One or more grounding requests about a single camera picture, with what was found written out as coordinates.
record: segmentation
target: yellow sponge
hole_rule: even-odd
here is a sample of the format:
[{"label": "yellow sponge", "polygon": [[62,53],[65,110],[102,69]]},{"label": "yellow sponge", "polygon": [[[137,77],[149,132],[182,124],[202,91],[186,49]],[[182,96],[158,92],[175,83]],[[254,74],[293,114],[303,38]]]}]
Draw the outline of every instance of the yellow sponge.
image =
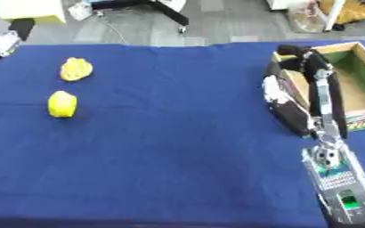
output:
[{"label": "yellow sponge", "polygon": [[0,18],[33,18],[37,24],[66,23],[61,0],[0,0]]},{"label": "yellow sponge", "polygon": [[75,113],[77,97],[64,91],[57,91],[48,99],[48,111],[55,118],[71,118]]},{"label": "yellow sponge", "polygon": [[93,65],[85,59],[69,58],[62,65],[61,78],[65,81],[77,81],[83,77],[90,76],[93,72]]}]

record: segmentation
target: yellow toy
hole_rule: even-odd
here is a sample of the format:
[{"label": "yellow toy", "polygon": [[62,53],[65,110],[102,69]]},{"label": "yellow toy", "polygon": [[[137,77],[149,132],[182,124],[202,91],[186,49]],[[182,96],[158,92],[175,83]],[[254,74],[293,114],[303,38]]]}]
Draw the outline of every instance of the yellow toy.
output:
[{"label": "yellow toy", "polygon": [[55,118],[71,118],[75,113],[77,97],[64,91],[57,91],[48,99],[48,111]]},{"label": "yellow toy", "polygon": [[88,77],[93,72],[93,65],[85,59],[69,58],[61,68],[61,78],[65,81],[77,81]]}]

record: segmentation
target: gray floor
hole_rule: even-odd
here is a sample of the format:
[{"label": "gray floor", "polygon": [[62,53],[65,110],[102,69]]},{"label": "gray floor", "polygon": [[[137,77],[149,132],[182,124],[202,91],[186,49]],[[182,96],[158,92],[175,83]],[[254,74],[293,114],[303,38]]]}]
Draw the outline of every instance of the gray floor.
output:
[{"label": "gray floor", "polygon": [[[65,9],[77,0],[63,0]],[[300,34],[292,31],[284,12],[270,12],[265,0],[188,0],[182,13],[191,19],[189,31],[147,8],[107,13],[78,22],[68,14],[66,25],[41,25],[28,44],[110,43],[125,45],[192,46],[230,42],[308,39],[365,39],[365,21],[344,32]],[[0,32],[7,24],[0,21]]]}]

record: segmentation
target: blue table cover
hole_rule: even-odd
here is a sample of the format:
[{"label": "blue table cover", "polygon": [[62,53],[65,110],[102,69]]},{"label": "blue table cover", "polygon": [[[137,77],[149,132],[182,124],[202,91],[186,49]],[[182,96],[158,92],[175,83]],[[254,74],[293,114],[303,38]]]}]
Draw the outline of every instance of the blue table cover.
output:
[{"label": "blue table cover", "polygon": [[[323,227],[300,155],[314,142],[265,108],[276,47],[22,46],[0,61],[0,218]],[[93,75],[60,80],[69,57]],[[57,90],[75,117],[48,115]],[[348,143],[365,167],[365,131]]]}]

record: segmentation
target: wooden box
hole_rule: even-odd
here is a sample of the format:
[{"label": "wooden box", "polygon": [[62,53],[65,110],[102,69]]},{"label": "wooden box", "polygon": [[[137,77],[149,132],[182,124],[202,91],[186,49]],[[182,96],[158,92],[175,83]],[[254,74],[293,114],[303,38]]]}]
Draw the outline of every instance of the wooden box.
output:
[{"label": "wooden box", "polygon": [[[334,65],[338,74],[349,130],[365,129],[365,46],[358,42],[314,47]],[[272,61],[283,61],[295,56],[274,53]],[[301,73],[282,70],[282,85],[300,104],[308,109],[308,84]]]}]

